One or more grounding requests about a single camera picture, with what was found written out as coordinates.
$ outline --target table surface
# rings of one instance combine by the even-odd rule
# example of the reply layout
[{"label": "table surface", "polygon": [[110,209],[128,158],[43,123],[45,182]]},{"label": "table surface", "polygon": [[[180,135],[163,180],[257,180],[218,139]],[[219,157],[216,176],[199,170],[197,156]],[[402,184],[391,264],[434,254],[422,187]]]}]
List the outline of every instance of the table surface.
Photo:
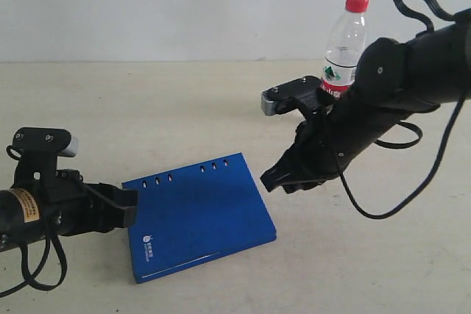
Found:
[{"label": "table surface", "polygon": [[[260,92],[318,70],[305,61],[0,65],[1,145],[22,126],[66,128],[79,138],[79,154],[60,167],[114,185],[241,151],[278,234],[273,243],[142,285],[132,277],[126,230],[63,238],[64,284],[2,299],[0,313],[468,313],[466,105],[437,177],[393,218],[361,217],[338,180],[291,195],[263,189],[259,176],[292,143],[300,116],[265,117]],[[422,181],[452,109],[412,117],[425,133],[418,146],[371,146],[351,164],[346,175],[365,208],[386,211]],[[400,128],[385,136],[412,137]],[[14,169],[4,154],[3,188]],[[42,246],[31,246],[31,266]],[[19,260],[17,250],[0,254],[2,290],[21,280]],[[53,257],[40,279],[58,274]]]}]

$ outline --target plastic water bottle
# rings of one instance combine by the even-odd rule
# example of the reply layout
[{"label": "plastic water bottle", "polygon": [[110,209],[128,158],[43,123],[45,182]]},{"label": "plastic water bottle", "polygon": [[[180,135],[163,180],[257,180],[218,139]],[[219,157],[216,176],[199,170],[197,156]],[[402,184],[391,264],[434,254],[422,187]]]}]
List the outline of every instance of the plastic water bottle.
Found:
[{"label": "plastic water bottle", "polygon": [[366,44],[365,12],[369,0],[347,0],[332,28],[322,66],[322,88],[338,98],[355,81],[355,69]]}]

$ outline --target warning sticker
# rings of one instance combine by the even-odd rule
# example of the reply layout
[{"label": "warning sticker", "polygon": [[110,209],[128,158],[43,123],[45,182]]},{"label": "warning sticker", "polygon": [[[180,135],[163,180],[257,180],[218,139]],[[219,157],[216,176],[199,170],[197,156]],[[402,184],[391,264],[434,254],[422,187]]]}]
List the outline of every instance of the warning sticker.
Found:
[{"label": "warning sticker", "polygon": [[9,189],[11,194],[16,196],[18,202],[23,209],[24,223],[33,222],[39,220],[39,209],[36,204],[35,198],[24,189]]}]

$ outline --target white wall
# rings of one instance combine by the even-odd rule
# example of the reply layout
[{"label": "white wall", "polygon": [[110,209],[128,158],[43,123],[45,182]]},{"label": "white wall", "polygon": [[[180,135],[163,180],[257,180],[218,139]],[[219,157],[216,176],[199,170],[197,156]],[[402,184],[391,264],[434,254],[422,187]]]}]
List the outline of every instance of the white wall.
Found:
[{"label": "white wall", "polygon": [[[471,7],[471,0],[439,2],[451,12]],[[320,58],[343,6],[344,0],[0,0],[0,61]],[[405,40],[422,28],[392,0],[370,0],[369,24],[370,41]]]}]

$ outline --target blue binder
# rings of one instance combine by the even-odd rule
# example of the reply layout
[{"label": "blue binder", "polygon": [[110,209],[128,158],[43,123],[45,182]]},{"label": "blue binder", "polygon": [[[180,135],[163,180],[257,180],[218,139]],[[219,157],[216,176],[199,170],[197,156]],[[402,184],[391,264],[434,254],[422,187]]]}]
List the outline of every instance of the blue binder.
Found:
[{"label": "blue binder", "polygon": [[276,239],[242,154],[123,183],[139,190],[129,228],[132,269],[142,283]]}]

